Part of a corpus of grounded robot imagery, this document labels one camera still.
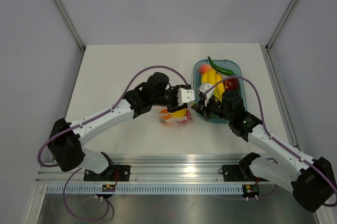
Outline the orange fruit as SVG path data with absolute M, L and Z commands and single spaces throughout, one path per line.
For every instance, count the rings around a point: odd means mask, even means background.
M 171 114 L 168 112 L 167 109 L 160 110 L 158 117 L 160 122 L 163 124 L 169 123 L 170 119 L 172 118 Z

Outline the clear zip top bag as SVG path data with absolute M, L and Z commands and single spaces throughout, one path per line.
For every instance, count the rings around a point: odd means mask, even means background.
M 165 106 L 153 106 L 152 112 L 155 113 L 157 120 L 165 126 L 187 125 L 193 121 L 191 105 L 187 108 L 175 112 L 169 112 Z

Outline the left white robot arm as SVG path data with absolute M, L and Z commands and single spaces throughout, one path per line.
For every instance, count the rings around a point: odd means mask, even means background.
M 155 72 L 147 81 L 125 91 L 110 108 L 73 122 L 57 120 L 47 146 L 63 172 L 85 169 L 107 181 L 115 176 L 114 162 L 105 152 L 85 148 L 87 143 L 106 130 L 149 112 L 153 106 L 176 112 L 193 101 L 194 91 L 189 84 L 171 86 L 167 75 Z

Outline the yellow apple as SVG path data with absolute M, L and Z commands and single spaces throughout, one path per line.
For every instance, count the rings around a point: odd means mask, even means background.
M 182 118 L 186 116 L 186 113 L 187 113 L 187 109 L 181 109 L 181 110 L 170 113 L 170 115 L 173 118 Z

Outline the bright red apple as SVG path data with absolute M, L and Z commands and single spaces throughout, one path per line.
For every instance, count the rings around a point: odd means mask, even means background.
M 185 116 L 179 117 L 179 119 L 177 120 L 178 124 L 189 124 L 190 122 L 192 122 L 192 116 L 189 110 L 186 110 L 186 114 Z

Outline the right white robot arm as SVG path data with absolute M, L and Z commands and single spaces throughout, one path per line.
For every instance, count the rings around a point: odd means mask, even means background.
M 336 195 L 336 180 L 330 162 L 313 157 L 281 142 L 268 131 L 264 122 L 248 112 L 235 91 L 223 93 L 222 101 L 207 91 L 198 91 L 199 101 L 192 108 L 203 118 L 213 116 L 229 121 L 231 131 L 246 142 L 269 154 L 270 163 L 251 153 L 241 160 L 239 174 L 245 180 L 259 177 L 287 190 L 305 210 L 316 212 Z

